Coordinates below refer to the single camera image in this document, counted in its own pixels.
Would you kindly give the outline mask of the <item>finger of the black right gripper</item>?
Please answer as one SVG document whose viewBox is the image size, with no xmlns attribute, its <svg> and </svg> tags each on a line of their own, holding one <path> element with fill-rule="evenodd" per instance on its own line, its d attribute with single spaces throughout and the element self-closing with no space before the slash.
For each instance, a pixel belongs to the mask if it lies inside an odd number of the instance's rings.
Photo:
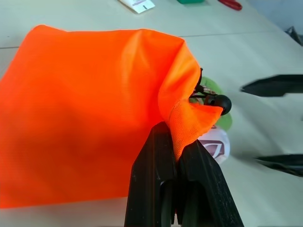
<svg viewBox="0 0 303 227">
<path fill-rule="evenodd" d="M 303 94 L 303 74 L 280 74 L 258 79 L 242 86 L 240 91 L 259 97 Z"/>
<path fill-rule="evenodd" d="M 255 160 L 270 169 L 303 177 L 303 154 L 257 157 Z"/>
</svg>

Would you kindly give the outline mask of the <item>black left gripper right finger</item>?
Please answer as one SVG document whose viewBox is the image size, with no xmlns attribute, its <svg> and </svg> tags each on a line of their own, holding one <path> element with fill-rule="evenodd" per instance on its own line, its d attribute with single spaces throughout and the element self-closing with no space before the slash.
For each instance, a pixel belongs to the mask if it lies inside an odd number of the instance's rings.
<svg viewBox="0 0 303 227">
<path fill-rule="evenodd" d="M 244 227 L 222 170 L 198 140 L 178 161 L 181 227 Z"/>
</svg>

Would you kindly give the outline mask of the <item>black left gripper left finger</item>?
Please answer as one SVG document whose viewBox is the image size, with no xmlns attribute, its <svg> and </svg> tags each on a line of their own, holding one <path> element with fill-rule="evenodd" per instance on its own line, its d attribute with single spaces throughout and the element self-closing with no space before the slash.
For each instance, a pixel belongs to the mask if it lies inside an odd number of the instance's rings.
<svg viewBox="0 0 303 227">
<path fill-rule="evenodd" d="M 160 122 L 151 129 L 133 163 L 124 227 L 171 227 L 176 178 L 171 133 Z"/>
</svg>

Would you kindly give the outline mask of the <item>orange mesh drawstring pouch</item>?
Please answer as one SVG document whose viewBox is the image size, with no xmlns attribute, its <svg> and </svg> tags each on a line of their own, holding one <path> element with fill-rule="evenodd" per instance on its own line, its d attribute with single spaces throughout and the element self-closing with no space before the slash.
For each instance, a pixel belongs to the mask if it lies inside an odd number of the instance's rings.
<svg viewBox="0 0 303 227">
<path fill-rule="evenodd" d="M 0 209 L 125 197 L 153 126 L 179 158 L 220 118 L 200 75 L 176 36 L 34 27 L 0 80 Z"/>
</svg>

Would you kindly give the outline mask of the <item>dark crumpled object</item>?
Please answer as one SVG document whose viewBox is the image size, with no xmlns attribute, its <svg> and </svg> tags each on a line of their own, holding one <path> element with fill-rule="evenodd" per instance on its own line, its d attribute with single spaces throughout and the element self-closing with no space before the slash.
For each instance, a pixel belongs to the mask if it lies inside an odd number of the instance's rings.
<svg viewBox="0 0 303 227">
<path fill-rule="evenodd" d="M 303 35 L 299 34 L 294 26 L 289 27 L 285 30 L 285 33 L 288 34 L 295 42 L 300 46 L 303 46 Z"/>
</svg>

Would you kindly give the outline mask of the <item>white card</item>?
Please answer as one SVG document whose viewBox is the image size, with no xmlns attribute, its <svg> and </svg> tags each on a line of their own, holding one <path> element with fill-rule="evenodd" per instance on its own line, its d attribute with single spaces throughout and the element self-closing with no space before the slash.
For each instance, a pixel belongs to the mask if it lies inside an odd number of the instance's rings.
<svg viewBox="0 0 303 227">
<path fill-rule="evenodd" d="M 118 0 L 136 14 L 141 14 L 155 7 L 151 0 Z"/>
</svg>

